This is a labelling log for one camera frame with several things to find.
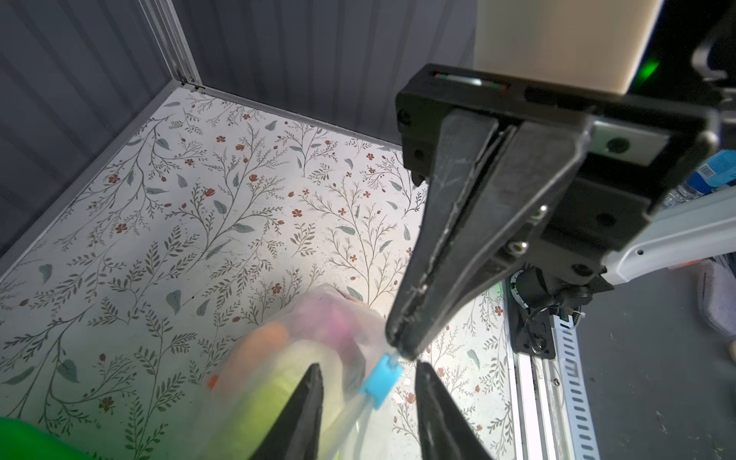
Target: barcode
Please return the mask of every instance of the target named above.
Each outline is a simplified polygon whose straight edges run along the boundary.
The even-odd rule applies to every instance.
[[[715,176],[715,171],[713,171],[713,170],[712,170],[712,169],[710,168],[710,166],[708,166],[708,165],[703,165],[703,166],[701,166],[700,168],[698,168],[698,171],[700,171],[700,173],[701,173],[701,174],[703,175],[703,177],[705,177],[706,179],[707,179],[708,177],[712,177],[712,176]]]

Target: transparent plastic bag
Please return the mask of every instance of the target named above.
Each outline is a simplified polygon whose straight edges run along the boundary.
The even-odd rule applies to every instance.
[[[385,458],[388,404],[361,387],[384,355],[385,322],[362,302],[322,285],[298,296],[235,345],[195,401],[180,458],[248,459],[312,363],[322,371],[320,459]]]

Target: beige panel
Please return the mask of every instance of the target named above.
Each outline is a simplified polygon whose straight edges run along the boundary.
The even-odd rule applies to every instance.
[[[475,69],[625,93],[662,0],[478,0]]]

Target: yellow-green object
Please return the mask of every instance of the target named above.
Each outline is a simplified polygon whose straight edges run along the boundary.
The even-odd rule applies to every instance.
[[[275,359],[251,389],[245,389],[228,421],[210,439],[202,457],[248,459],[266,438],[304,372],[315,362],[322,369],[324,401],[320,431],[325,430],[344,407],[342,362],[335,350],[310,340],[299,340]]]
[[[16,419],[0,418],[0,460],[89,460],[53,436]]]

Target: blue clip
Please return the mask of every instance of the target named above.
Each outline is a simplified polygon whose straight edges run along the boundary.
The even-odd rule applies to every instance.
[[[361,386],[361,393],[373,396],[374,409],[381,407],[383,400],[389,395],[403,372],[403,366],[392,359],[388,353],[381,356],[378,364],[375,365],[363,386]]]

